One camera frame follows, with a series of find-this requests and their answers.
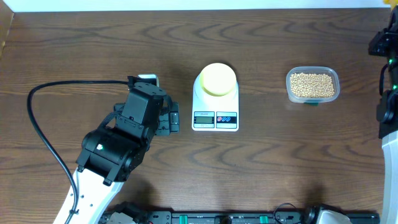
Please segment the yellow measuring scoop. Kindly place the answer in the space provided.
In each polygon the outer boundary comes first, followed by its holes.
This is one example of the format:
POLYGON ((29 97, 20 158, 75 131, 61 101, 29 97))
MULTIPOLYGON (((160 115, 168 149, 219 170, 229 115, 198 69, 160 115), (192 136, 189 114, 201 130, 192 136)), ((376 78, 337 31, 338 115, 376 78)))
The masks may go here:
POLYGON ((390 6, 398 5, 398 0, 383 0, 384 4, 389 4, 390 6))

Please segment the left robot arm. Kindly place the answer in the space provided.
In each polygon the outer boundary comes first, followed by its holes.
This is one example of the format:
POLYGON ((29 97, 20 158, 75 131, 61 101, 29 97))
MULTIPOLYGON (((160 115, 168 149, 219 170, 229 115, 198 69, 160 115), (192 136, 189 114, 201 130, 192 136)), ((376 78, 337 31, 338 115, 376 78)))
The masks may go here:
POLYGON ((55 223, 98 223, 101 215, 142 163, 157 135, 179 131, 170 118, 178 113, 165 90, 146 82, 129 85, 125 103, 117 103, 81 144, 73 174, 77 191, 69 191, 55 223))

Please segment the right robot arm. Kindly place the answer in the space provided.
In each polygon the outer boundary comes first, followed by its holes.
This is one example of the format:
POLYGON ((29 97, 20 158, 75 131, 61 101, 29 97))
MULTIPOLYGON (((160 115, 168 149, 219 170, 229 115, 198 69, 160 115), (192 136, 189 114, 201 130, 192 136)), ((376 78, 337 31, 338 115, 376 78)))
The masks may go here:
POLYGON ((390 3, 388 26, 370 41, 368 54, 386 58, 379 78, 381 99, 376 108, 382 140, 385 177, 381 223, 397 223, 397 2, 390 3))

